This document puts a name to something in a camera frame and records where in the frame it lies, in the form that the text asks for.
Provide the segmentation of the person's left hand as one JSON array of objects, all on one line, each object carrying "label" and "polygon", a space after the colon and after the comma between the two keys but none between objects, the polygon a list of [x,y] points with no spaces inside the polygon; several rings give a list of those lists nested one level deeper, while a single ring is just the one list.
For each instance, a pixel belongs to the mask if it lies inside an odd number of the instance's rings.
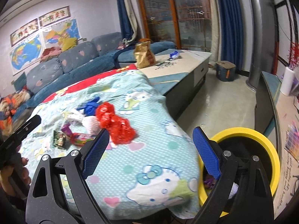
[{"label": "person's left hand", "polygon": [[17,197],[25,200],[29,194],[29,185],[23,179],[22,173],[25,164],[23,157],[17,151],[18,144],[2,143],[1,144],[1,170],[4,167],[12,166],[12,174],[8,177],[8,182],[12,186]]}]

